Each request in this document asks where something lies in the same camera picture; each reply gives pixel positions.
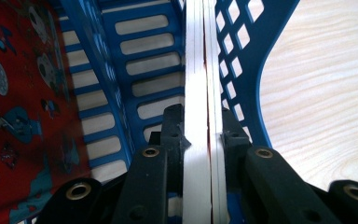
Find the white strip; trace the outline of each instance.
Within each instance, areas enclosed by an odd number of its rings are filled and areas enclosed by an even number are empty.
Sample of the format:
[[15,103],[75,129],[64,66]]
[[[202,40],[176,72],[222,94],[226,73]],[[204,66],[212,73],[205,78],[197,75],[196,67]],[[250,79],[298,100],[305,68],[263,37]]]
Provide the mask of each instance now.
[[209,144],[211,150],[213,223],[228,223],[225,154],[221,141],[222,106],[214,0],[203,0],[205,59],[208,78]]
[[211,166],[208,151],[207,82],[203,62],[202,1],[186,1],[186,107],[183,223],[211,223]]

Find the wood grain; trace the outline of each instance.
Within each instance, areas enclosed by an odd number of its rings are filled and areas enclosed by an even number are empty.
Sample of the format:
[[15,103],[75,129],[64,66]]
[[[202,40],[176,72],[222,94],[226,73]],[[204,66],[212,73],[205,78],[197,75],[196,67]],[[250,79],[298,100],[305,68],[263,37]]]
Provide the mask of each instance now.
[[304,180],[358,181],[358,1],[301,1],[260,94],[274,148]]

